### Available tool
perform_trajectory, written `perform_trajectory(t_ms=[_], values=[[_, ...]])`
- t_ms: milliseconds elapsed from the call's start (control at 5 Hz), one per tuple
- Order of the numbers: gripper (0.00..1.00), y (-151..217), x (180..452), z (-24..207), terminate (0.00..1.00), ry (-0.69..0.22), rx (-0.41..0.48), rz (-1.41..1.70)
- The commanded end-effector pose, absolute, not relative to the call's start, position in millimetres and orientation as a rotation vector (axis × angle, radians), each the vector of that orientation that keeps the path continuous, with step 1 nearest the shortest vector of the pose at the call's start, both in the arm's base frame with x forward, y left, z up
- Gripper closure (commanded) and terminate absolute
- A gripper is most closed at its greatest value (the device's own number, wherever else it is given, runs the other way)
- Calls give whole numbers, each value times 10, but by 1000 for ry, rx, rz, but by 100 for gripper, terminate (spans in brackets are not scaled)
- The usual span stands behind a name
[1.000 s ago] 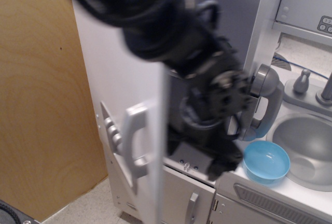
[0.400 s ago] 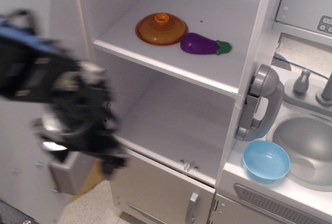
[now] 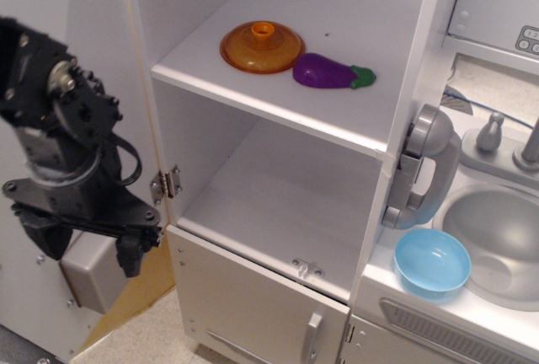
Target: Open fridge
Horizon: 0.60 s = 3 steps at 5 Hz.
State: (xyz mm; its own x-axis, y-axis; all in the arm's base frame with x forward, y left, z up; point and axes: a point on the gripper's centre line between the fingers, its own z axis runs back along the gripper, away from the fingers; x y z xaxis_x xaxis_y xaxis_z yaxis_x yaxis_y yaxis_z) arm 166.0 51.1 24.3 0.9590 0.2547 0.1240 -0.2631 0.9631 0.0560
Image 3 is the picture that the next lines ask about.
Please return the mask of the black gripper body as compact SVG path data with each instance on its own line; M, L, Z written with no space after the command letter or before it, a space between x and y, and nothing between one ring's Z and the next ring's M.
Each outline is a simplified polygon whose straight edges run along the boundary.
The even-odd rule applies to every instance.
M129 230L139 235L146 246L161 243L159 212L134 196L127 187L138 178L107 177L101 171L73 181L11 179L2 187L13 201L13 211L29 208L49 213L74 229L121 238Z

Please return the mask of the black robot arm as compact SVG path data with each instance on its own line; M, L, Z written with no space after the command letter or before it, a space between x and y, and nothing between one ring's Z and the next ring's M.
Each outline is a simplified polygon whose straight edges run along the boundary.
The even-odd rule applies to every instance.
M76 230L111 237L120 268L138 276L162 229L159 212L129 191L141 164L122 173L120 154L137 150L115 134L117 98L64 44L2 18L1 117L26 156L27 177L2 191L27 236L54 260Z

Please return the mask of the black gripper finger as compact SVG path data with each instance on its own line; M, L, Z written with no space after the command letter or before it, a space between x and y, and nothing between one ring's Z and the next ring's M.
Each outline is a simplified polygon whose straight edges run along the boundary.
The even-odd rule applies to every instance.
M125 235L115 243L117 260L127 278L140 275L141 263L147 253L147 247L142 237Z
M71 242L73 228L58 217L29 208L18 208L14 214L27 236L48 257L60 260Z

